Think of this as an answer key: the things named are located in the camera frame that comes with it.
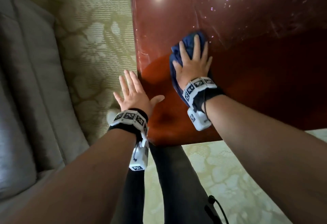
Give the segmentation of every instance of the forearm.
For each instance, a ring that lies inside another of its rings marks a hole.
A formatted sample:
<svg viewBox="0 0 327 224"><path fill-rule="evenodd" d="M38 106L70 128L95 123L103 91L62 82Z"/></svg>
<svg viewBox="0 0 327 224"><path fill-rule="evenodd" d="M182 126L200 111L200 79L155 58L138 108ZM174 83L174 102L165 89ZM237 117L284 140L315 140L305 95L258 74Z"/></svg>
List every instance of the forearm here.
<svg viewBox="0 0 327 224"><path fill-rule="evenodd" d="M107 132L59 172L11 223L109 223L125 182L136 136Z"/></svg>
<svg viewBox="0 0 327 224"><path fill-rule="evenodd" d="M293 222L327 221L327 144L223 95L206 109L247 172Z"/></svg>

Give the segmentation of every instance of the glossy red furniture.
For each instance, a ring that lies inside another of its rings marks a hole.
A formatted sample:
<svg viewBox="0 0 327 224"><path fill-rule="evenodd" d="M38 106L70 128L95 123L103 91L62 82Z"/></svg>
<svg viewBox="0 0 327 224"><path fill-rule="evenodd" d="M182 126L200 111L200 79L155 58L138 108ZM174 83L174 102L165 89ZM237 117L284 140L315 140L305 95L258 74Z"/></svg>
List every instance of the glossy red furniture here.
<svg viewBox="0 0 327 224"><path fill-rule="evenodd" d="M137 67L158 145L221 139L198 132L174 91L170 47L202 30L215 82L231 98L300 129L327 127L327 0L132 0Z"/></svg>

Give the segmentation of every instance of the gray sofa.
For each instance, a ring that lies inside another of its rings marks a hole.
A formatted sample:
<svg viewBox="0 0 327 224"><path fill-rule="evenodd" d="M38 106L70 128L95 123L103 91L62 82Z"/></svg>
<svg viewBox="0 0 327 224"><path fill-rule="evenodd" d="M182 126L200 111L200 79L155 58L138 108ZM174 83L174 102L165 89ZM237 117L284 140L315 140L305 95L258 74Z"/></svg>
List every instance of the gray sofa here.
<svg viewBox="0 0 327 224"><path fill-rule="evenodd" d="M53 24L54 17L29 0L0 0L0 222L89 147Z"/></svg>

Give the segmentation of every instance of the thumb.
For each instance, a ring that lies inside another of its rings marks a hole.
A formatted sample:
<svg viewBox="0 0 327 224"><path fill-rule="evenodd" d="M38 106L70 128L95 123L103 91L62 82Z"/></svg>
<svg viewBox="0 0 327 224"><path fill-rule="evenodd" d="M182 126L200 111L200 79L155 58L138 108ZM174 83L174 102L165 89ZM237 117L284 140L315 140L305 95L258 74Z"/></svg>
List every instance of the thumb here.
<svg viewBox="0 0 327 224"><path fill-rule="evenodd" d="M182 66L181 64L179 64L177 61L173 61L173 66L175 68L176 71L176 78L178 78L179 74L182 72Z"/></svg>
<svg viewBox="0 0 327 224"><path fill-rule="evenodd" d="M165 99L164 95L158 95L158 96L155 96L154 98L152 98L150 100L150 103L151 103L152 107L154 107L154 106L156 106L157 103L160 103L163 99Z"/></svg>

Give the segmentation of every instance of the wrist-mounted device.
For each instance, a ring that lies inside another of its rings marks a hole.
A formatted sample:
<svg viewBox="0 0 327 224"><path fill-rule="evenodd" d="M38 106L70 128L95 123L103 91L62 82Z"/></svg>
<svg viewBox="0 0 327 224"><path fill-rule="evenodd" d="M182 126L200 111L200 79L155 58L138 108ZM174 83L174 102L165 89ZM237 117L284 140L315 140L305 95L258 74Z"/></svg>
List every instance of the wrist-mounted device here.
<svg viewBox="0 0 327 224"><path fill-rule="evenodd" d="M224 95L224 92L209 77L196 78L185 87L183 97L190 106L187 114L196 130L201 131L211 126L206 111L202 110L202 104L205 106L207 100L218 95Z"/></svg>
<svg viewBox="0 0 327 224"><path fill-rule="evenodd" d="M129 163L129 168L132 171L145 170L147 167L149 155L148 120L147 114L143 110L132 108L118 113L109 127L109 130L119 128L136 135L136 145Z"/></svg>

